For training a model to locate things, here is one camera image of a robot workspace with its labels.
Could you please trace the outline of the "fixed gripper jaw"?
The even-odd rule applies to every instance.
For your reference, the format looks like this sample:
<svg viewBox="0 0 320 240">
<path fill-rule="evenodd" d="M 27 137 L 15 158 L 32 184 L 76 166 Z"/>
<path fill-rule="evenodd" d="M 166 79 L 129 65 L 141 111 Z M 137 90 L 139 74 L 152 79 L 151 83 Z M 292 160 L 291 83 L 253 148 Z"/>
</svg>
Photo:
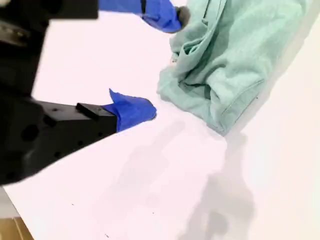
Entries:
<svg viewBox="0 0 320 240">
<path fill-rule="evenodd" d="M 29 156 L 29 173 L 38 173 L 86 146 L 153 120 L 154 105 L 146 98 L 110 91 L 111 104 L 77 105 L 41 102 L 44 110 L 41 130 Z"/>
</svg>

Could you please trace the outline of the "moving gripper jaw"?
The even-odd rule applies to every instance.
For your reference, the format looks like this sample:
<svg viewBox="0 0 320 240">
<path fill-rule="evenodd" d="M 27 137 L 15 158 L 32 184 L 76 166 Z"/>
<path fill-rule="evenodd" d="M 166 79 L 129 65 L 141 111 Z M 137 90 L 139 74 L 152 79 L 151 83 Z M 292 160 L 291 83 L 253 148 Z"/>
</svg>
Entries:
<svg viewBox="0 0 320 240">
<path fill-rule="evenodd" d="M 93 20 L 99 11 L 133 14 L 149 26 L 164 32 L 177 33 L 189 22 L 186 6 L 174 6 L 169 0 L 51 0 L 49 13 L 55 19 Z"/>
</svg>

